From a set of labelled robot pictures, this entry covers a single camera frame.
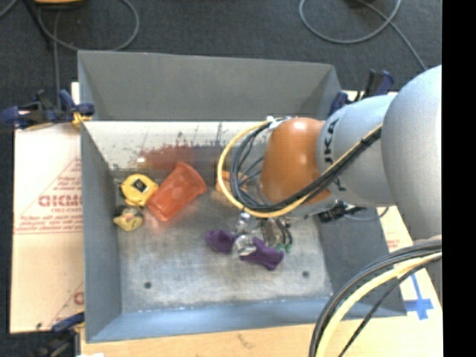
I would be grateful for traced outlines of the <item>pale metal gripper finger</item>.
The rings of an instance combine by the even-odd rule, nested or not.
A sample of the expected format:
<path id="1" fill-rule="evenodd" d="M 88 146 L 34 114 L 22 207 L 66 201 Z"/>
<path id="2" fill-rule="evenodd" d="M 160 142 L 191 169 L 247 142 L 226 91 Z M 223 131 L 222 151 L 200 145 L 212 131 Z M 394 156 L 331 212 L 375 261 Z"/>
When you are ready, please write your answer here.
<path id="1" fill-rule="evenodd" d="M 238 234 L 251 234 L 254 228 L 254 217 L 243 211 L 239 214 L 237 220 L 237 233 Z"/>
<path id="2" fill-rule="evenodd" d="M 250 234 L 239 235 L 234 241 L 233 248 L 239 257 L 245 257 L 254 253 L 257 250 L 254 236 Z"/>

